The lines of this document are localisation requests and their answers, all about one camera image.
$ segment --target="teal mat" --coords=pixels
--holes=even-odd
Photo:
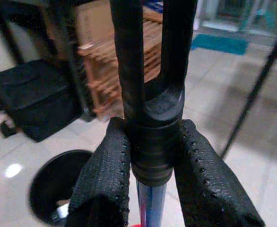
[[[226,53],[244,55],[249,43],[243,39],[231,39],[211,35],[198,35],[192,42],[192,49],[204,48]]]

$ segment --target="white tile floor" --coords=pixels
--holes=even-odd
[[[196,49],[190,54],[184,118],[191,118],[219,152],[240,113],[247,94],[269,53],[251,44],[244,56]],[[22,134],[0,137],[0,227],[45,226],[30,213],[28,187],[36,171],[50,158],[70,149],[94,150],[106,122],[76,120],[41,143]],[[268,227],[277,227],[277,64],[260,99],[226,158]],[[7,178],[11,164],[22,169]],[[130,178],[130,224],[139,223],[135,178]],[[167,186],[163,224],[184,226],[175,180]]]

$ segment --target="perforated black pad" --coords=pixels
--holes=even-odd
[[[66,226],[127,226],[129,174],[130,144],[123,120],[112,118],[105,138],[81,170]]]
[[[182,121],[184,159],[175,178],[187,227],[263,227],[235,174],[190,120]]]

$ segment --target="black bag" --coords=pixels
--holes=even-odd
[[[66,76],[42,60],[0,72],[0,103],[15,125],[37,142],[81,114]]]

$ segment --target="black bucket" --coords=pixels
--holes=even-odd
[[[78,175],[92,152],[71,150],[49,160],[34,177],[29,204],[33,214],[52,226],[63,226],[65,218],[57,213],[58,201],[69,200]]]

